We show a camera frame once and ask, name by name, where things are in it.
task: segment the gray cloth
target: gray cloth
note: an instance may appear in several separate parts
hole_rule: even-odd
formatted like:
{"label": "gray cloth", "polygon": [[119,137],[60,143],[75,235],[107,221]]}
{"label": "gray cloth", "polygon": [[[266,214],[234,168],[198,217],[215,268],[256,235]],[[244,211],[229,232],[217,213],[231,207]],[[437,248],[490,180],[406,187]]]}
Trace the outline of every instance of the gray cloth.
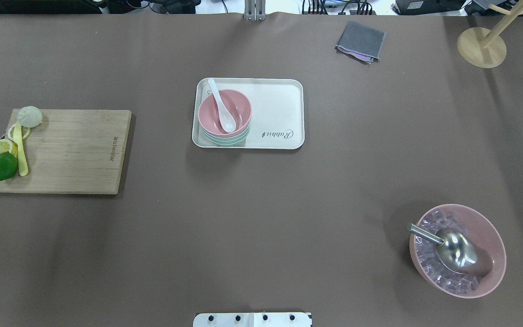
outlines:
{"label": "gray cloth", "polygon": [[371,64],[375,59],[380,60],[380,49],[385,36],[383,31],[349,21],[336,43],[336,49]]}

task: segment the yellow-green knife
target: yellow-green knife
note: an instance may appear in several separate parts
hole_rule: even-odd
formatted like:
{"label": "yellow-green knife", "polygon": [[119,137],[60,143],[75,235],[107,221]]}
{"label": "yellow-green knife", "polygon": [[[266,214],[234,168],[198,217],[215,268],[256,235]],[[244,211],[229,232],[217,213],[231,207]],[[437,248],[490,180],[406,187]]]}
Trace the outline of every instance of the yellow-green knife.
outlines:
{"label": "yellow-green knife", "polygon": [[21,124],[15,123],[13,129],[13,141],[17,144],[17,163],[19,164],[19,176],[26,176],[29,170],[27,169],[27,160],[25,159],[25,152],[23,151],[23,139],[21,139]]}

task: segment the large pink bowl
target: large pink bowl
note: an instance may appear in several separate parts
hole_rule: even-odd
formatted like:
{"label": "large pink bowl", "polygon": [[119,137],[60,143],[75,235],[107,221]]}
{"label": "large pink bowl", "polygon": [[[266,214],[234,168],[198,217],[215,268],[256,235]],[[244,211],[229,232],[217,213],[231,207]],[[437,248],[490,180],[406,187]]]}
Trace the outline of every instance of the large pink bowl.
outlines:
{"label": "large pink bowl", "polygon": [[223,103],[226,105],[231,116],[235,120],[236,129],[234,132],[227,133],[222,129],[219,122],[219,112],[213,95],[210,94],[199,106],[199,124],[207,132],[218,137],[232,137],[245,130],[252,119],[252,105],[249,99],[234,89],[221,89],[219,94],[222,96]]}
{"label": "large pink bowl", "polygon": [[488,218],[484,217],[481,213],[460,204],[443,204],[427,211],[421,219],[417,222],[417,225],[421,223],[423,218],[427,216],[431,211],[435,209],[441,209],[443,213],[454,213],[457,217],[457,221],[463,225],[463,227],[469,230],[468,239],[483,248],[490,254],[493,259],[493,268],[487,275],[482,277],[479,282],[478,288],[471,290],[467,294],[453,294],[448,292],[437,284],[435,284],[423,271],[421,263],[417,258],[417,252],[415,251],[415,235],[411,234],[411,240],[409,240],[409,249],[411,252],[411,259],[417,268],[417,271],[434,287],[446,292],[449,295],[457,296],[461,298],[477,298],[490,294],[502,281],[504,273],[506,272],[506,249],[504,248],[504,242],[500,237],[500,234],[496,228],[488,221]]}

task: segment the garlic bulb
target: garlic bulb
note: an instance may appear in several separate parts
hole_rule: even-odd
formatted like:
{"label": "garlic bulb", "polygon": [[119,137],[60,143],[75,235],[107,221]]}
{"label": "garlic bulb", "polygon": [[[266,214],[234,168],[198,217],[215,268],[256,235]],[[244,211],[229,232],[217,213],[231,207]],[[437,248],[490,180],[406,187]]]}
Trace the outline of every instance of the garlic bulb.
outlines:
{"label": "garlic bulb", "polygon": [[17,121],[21,126],[35,128],[43,120],[42,112],[35,106],[25,106],[17,112]]}

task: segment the wooden cutting board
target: wooden cutting board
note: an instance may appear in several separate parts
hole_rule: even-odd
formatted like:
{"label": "wooden cutting board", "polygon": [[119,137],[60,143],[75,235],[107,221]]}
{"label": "wooden cutting board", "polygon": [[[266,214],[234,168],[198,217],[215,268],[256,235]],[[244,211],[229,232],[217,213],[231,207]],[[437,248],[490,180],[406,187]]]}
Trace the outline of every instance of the wooden cutting board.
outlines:
{"label": "wooden cutting board", "polygon": [[23,140],[29,174],[1,181],[0,192],[118,194],[130,110],[41,111],[42,124]]}

